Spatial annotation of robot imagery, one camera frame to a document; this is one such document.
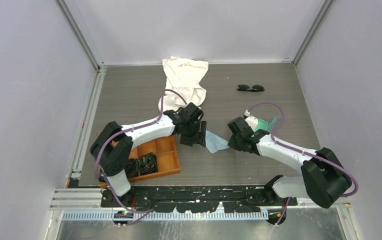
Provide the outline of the light blue cleaning cloth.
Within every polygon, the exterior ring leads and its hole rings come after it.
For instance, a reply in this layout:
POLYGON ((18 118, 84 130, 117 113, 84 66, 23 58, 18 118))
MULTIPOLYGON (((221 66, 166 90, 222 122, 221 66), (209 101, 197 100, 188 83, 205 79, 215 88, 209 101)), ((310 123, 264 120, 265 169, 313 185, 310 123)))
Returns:
POLYGON ((218 151, 226 150, 229 148, 228 141, 210 131, 205 133, 205 145, 211 154, 218 151))

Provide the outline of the grey-blue glasses case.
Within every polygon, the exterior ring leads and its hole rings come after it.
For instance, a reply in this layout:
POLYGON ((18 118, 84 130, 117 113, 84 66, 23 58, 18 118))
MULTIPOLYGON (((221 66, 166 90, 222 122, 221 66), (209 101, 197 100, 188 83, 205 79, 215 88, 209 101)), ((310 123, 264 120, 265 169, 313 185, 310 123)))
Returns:
POLYGON ((256 124, 256 127, 254 128, 254 131, 264 130, 264 131, 267 131, 269 133, 272 133, 274 128, 275 128, 276 122, 277 122, 276 117, 273 117, 270 121, 266 121, 264 119, 257 118, 257 124, 256 124))

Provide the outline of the white cloth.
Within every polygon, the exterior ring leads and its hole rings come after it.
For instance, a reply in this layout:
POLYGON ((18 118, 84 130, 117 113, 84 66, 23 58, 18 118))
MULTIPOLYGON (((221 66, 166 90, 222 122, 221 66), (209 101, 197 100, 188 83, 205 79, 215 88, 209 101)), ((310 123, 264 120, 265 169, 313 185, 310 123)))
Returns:
POLYGON ((175 56, 165 58, 161 62, 166 76, 167 91, 158 101, 158 110, 176 111, 189 103, 194 103, 200 108, 207 94, 200 82, 209 70, 209 63, 175 56))

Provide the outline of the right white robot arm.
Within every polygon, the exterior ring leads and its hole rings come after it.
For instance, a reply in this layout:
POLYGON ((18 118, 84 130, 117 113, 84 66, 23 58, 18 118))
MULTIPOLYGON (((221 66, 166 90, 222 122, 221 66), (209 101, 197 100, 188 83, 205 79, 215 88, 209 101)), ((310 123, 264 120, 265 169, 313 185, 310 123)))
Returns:
POLYGON ((237 117, 227 126, 232 133, 230 148, 277 160, 300 174, 277 175, 264 186, 264 198, 270 205, 278 205, 286 198, 306 198, 327 209, 347 190, 357 189, 329 148, 307 149, 282 141, 264 129, 254 130, 248 117, 237 117))

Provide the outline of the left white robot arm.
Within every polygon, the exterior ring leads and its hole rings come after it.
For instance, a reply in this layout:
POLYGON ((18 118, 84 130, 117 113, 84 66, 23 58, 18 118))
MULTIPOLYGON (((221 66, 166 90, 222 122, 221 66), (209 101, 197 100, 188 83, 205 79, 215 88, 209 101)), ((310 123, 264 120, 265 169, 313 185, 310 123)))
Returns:
POLYGON ((127 207, 133 197, 125 168, 132 149, 172 135, 179 135, 182 145, 205 147, 207 122, 203 117, 204 112, 191 102, 185 107, 165 110, 157 117, 135 124, 109 122, 89 149, 96 163, 95 177, 98 178, 99 170, 102 170, 105 182, 114 191, 114 202, 120 207, 127 207))

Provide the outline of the black sunglasses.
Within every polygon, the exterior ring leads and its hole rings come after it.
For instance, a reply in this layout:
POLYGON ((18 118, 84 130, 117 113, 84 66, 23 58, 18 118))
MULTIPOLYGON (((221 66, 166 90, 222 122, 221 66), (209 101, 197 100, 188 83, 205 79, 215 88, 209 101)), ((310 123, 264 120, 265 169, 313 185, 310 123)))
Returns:
POLYGON ((237 86, 237 90, 242 92, 264 92, 265 88, 262 85, 258 85, 258 84, 253 86, 249 86, 246 84, 239 84, 237 86))

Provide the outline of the orange wooden divider tray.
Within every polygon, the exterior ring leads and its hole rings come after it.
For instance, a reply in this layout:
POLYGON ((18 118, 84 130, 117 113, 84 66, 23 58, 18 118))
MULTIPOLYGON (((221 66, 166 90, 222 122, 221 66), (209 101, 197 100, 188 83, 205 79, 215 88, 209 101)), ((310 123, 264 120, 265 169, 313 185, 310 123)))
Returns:
POLYGON ((133 148, 130 152, 129 159, 138 159, 150 152, 156 154, 158 171, 152 174, 139 174, 138 177, 128 178, 131 183, 161 178, 181 172, 174 136, 160 137, 133 148))

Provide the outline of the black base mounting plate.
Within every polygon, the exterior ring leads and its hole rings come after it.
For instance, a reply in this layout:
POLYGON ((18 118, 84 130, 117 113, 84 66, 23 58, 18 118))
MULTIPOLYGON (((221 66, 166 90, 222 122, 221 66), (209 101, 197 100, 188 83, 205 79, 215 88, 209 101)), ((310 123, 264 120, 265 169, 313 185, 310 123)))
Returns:
POLYGON ((281 209, 285 204, 297 205, 296 198, 279 198, 263 185, 136 185, 118 198, 108 188, 100 193, 101 207, 126 206, 138 212, 213 213, 223 207, 227 213, 255 213, 263 207, 281 209))

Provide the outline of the dark rolled item right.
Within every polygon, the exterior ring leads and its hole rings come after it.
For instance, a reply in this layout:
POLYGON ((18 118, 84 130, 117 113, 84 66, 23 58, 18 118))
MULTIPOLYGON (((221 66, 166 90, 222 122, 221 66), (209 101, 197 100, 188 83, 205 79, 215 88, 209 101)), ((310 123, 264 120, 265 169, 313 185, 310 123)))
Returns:
POLYGON ((158 172, 157 155, 149 152, 138 158, 138 170, 141 176, 158 172))

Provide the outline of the dark rolled item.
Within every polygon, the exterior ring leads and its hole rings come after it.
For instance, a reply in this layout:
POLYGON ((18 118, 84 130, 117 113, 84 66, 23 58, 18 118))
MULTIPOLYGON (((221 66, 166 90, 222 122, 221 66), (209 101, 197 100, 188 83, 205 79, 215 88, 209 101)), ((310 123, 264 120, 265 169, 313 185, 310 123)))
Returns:
POLYGON ((141 176, 158 172, 157 155, 149 152, 138 158, 138 170, 141 176))
POLYGON ((140 176, 139 160, 137 158, 130 158, 125 166, 125 174, 128 179, 140 176))

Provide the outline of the dark rolled item middle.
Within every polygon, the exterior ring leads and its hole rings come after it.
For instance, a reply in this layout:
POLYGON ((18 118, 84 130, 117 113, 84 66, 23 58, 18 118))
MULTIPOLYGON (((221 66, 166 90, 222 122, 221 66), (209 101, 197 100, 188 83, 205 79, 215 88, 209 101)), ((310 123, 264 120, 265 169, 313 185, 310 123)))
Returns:
POLYGON ((125 174, 128 179, 140 176, 139 160, 137 158, 130 158, 125 166, 125 174))

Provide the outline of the slotted aluminium front rail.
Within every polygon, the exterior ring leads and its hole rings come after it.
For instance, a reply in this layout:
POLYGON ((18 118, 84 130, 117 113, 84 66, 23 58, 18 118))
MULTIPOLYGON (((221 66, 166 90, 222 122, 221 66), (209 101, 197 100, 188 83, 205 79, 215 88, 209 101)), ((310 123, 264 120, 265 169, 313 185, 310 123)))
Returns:
POLYGON ((256 212, 225 212, 219 209, 214 212, 192 213, 189 210, 180 213, 173 212, 151 212, 132 213, 122 210, 66 210, 63 212, 64 221, 233 221, 233 220, 268 220, 269 214, 266 209, 256 212))

